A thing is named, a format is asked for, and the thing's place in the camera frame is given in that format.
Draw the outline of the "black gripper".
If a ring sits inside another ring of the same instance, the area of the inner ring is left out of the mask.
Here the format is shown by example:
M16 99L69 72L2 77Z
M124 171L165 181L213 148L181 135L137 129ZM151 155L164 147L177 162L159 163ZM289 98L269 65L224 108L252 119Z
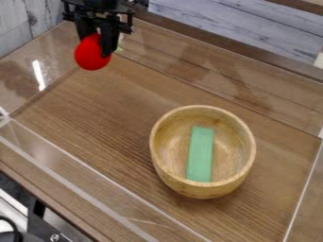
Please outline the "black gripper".
M108 57L117 49L119 31L132 33L135 11L125 0L60 0L63 19L76 25L80 40L100 27L101 55Z

